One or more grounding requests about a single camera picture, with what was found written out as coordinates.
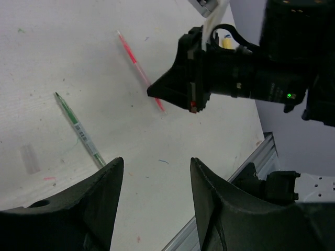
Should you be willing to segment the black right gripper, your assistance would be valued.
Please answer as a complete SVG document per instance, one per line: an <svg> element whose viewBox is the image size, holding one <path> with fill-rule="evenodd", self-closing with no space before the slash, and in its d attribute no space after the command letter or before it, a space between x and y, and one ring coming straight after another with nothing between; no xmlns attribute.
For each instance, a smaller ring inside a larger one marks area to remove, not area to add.
<svg viewBox="0 0 335 251"><path fill-rule="evenodd" d="M303 101L306 75L302 67L265 57L261 48L243 39L234 26L216 26L211 34L218 29L230 32L239 47L221 48L211 36L207 51L197 51L189 61L195 76L187 90L187 52L192 37L182 35L173 65L147 88L147 95L192 113L203 110L211 94L284 104L285 113Z"/></svg>

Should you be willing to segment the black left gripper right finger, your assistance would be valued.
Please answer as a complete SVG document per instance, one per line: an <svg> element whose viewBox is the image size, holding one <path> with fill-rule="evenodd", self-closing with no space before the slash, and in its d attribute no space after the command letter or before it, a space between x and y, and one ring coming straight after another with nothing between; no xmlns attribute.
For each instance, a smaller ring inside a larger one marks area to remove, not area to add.
<svg viewBox="0 0 335 251"><path fill-rule="evenodd" d="M201 250L334 250L334 203L299 202L299 173L230 183L198 158L190 171Z"/></svg>

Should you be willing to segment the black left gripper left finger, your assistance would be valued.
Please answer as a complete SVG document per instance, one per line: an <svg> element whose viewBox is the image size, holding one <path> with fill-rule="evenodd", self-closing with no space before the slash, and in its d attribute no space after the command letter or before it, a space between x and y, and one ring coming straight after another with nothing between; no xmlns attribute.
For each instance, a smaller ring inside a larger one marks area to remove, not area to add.
<svg viewBox="0 0 335 251"><path fill-rule="evenodd" d="M1 211L1 250L109 250L123 175L118 157L60 193Z"/></svg>

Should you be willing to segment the pink highlighter pen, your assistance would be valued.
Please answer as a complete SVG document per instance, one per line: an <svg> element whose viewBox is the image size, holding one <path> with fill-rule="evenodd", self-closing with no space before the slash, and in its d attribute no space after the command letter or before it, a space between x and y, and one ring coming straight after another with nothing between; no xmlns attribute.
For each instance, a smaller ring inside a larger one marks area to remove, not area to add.
<svg viewBox="0 0 335 251"><path fill-rule="evenodd" d="M129 46L128 42L126 41L125 37L123 36L123 34L120 32L120 30L117 30L117 36L123 46L123 49L125 50L128 58L130 59L130 61L133 64L134 69L137 71L138 76L141 78L141 82L143 83L143 87L144 87L144 92L147 95L147 89L148 87L151 86L151 82L149 80L149 78L147 77L144 69L141 67L139 61L137 60L136 56L134 55L131 47Z"/></svg>

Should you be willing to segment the green highlighter pen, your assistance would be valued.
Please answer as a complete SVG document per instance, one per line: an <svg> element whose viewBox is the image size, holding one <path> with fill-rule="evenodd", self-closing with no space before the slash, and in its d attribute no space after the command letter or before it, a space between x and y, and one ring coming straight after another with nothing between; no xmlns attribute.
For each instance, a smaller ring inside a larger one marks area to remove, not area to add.
<svg viewBox="0 0 335 251"><path fill-rule="evenodd" d="M91 137L84 129L83 125L77 118L77 116L74 114L73 110L70 108L70 106L66 103L66 101L63 99L61 95L59 95L57 92L55 92L55 98L60 107L63 109L64 114L70 121L74 131L76 132L77 136L83 143L84 147L88 151L89 155L92 157L94 162L96 163L97 167L99 169L106 166L106 162L100 155L99 151L97 150L95 144L93 143Z"/></svg>

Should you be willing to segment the clear green pen cap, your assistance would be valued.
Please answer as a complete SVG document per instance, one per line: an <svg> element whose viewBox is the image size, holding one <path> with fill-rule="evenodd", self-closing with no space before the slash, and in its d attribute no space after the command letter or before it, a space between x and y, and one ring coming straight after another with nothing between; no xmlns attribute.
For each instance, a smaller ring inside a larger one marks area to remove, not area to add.
<svg viewBox="0 0 335 251"><path fill-rule="evenodd" d="M31 144L22 146L20 148L20 153L27 174L33 175L40 171L37 155Z"/></svg>

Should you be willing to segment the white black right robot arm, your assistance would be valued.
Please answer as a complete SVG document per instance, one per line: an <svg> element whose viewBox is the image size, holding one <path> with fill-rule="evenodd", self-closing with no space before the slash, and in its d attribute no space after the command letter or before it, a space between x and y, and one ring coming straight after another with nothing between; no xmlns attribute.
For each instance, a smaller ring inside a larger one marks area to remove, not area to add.
<svg viewBox="0 0 335 251"><path fill-rule="evenodd" d="M192 113L211 94L284 105L334 126L334 1L267 1L259 44L207 21L178 41L172 67L147 89Z"/></svg>

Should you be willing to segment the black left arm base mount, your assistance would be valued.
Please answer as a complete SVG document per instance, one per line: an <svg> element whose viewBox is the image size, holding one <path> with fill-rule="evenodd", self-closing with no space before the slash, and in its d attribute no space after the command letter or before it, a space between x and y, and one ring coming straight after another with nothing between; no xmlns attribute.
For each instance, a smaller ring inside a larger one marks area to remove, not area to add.
<svg viewBox="0 0 335 251"><path fill-rule="evenodd" d="M287 206L299 199L295 192L295 181L299 177L300 173L296 171L275 171L262 180L256 175L254 163L249 162L232 184L256 198Z"/></svg>

